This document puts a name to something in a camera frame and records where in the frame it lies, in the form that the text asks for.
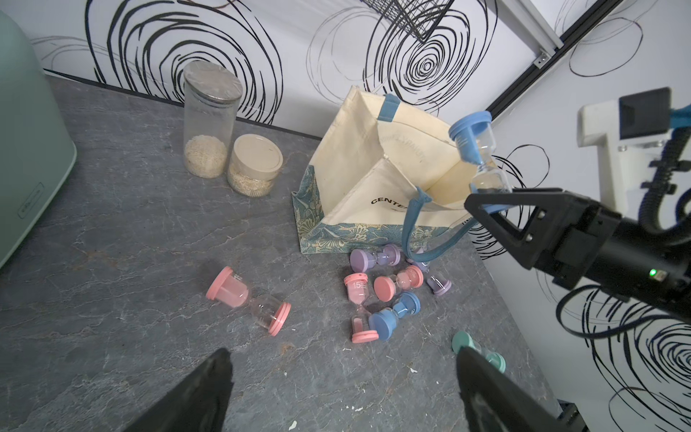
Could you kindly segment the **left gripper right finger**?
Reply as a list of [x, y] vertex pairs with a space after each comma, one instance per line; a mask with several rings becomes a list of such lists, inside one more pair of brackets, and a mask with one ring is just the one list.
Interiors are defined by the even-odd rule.
[[459, 350], [456, 373], [469, 430], [568, 429], [474, 349]]

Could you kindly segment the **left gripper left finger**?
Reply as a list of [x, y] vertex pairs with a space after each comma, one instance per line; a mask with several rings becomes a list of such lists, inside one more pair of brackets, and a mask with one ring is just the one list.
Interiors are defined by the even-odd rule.
[[221, 431], [233, 389], [230, 351], [212, 353], [128, 431]]

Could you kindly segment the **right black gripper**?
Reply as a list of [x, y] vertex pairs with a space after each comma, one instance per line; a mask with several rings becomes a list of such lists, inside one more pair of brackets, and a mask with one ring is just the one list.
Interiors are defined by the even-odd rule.
[[525, 269], [550, 266], [573, 289], [583, 278], [621, 300], [635, 299], [690, 322], [690, 215], [675, 245], [587, 196], [559, 188], [473, 193], [465, 209]]

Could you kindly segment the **blue hourglass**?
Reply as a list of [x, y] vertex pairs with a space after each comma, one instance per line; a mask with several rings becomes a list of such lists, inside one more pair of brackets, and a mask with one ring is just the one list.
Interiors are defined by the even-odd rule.
[[471, 113], [455, 122], [448, 135], [455, 143], [461, 160], [476, 167], [469, 183], [471, 194], [510, 194], [512, 186], [505, 172], [493, 161], [497, 142], [488, 111]]
[[421, 311], [419, 297], [412, 292], [402, 293], [392, 307], [372, 314], [368, 319], [370, 329], [375, 330], [379, 340], [388, 341], [399, 326], [399, 322]]

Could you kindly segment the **green hourglass right floor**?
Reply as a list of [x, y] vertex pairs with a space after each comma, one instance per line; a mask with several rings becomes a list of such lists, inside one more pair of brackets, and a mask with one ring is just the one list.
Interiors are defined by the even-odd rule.
[[452, 349], [455, 354], [458, 354], [464, 347], [469, 347], [483, 356], [491, 365], [498, 369], [502, 374], [506, 372], [507, 363], [505, 358], [498, 352], [492, 351], [474, 339], [469, 333], [465, 331], [458, 331], [452, 338]]

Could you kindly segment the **purple hourglass right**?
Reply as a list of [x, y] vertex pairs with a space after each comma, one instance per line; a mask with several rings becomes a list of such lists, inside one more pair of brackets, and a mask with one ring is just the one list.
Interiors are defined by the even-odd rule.
[[416, 266], [423, 273], [426, 284], [428, 285], [432, 295], [435, 295], [436, 297], [443, 296], [453, 287], [453, 283], [450, 280], [433, 274], [430, 270], [430, 264], [428, 262], [415, 261], [409, 257], [407, 258], [407, 262], [412, 266]]

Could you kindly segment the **pink hourglass far left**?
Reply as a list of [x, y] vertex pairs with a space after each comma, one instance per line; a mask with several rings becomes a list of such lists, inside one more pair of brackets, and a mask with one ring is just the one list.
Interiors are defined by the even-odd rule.
[[222, 302], [231, 309], [248, 307], [260, 327], [276, 337], [284, 328], [292, 311], [292, 305], [271, 294], [253, 295], [242, 277], [233, 269], [225, 266], [213, 280], [206, 292], [206, 298]]

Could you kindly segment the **pink hourglass near bag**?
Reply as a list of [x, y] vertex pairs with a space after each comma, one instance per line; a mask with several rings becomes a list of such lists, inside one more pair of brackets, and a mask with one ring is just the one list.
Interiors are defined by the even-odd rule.
[[424, 274], [417, 266], [408, 266], [395, 275], [381, 275], [372, 287], [379, 301], [390, 302], [405, 291], [417, 289], [424, 282]]

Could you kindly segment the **cream canvas tote bag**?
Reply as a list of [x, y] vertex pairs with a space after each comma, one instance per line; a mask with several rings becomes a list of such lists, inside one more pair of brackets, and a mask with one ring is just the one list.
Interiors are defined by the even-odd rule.
[[478, 172], [450, 130], [395, 95], [352, 87], [293, 194], [301, 252], [412, 252], [452, 231], [428, 256], [443, 255], [471, 230], [464, 203]]

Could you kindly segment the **purple hourglass by bag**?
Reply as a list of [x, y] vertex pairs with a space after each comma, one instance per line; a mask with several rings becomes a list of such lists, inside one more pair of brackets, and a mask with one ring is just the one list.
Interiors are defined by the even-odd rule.
[[366, 273], [378, 266], [397, 266], [401, 259], [401, 249], [394, 244], [385, 245], [378, 252], [357, 248], [349, 256], [350, 266], [356, 273]]

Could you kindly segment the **pink hourglass number fifteen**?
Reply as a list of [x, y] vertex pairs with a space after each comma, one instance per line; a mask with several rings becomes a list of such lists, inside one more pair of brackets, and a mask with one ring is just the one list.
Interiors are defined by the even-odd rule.
[[365, 308], [365, 302], [370, 297], [368, 282], [368, 276], [364, 273], [353, 273], [344, 278], [348, 300], [356, 306], [351, 318], [351, 341], [354, 344], [370, 343], [379, 339], [378, 332], [369, 324], [371, 313]]

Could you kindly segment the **mint green toaster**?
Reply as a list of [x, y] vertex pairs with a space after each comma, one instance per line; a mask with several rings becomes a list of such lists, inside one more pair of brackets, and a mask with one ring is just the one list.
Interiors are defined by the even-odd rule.
[[27, 237], [77, 159], [29, 39], [1, 14], [1, 263]]

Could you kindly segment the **tall glass jar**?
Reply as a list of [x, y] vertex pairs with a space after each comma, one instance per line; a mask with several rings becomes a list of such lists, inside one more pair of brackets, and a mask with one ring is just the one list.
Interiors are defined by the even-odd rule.
[[244, 88], [223, 66], [196, 60], [184, 69], [183, 156], [187, 171], [216, 178], [225, 170]]

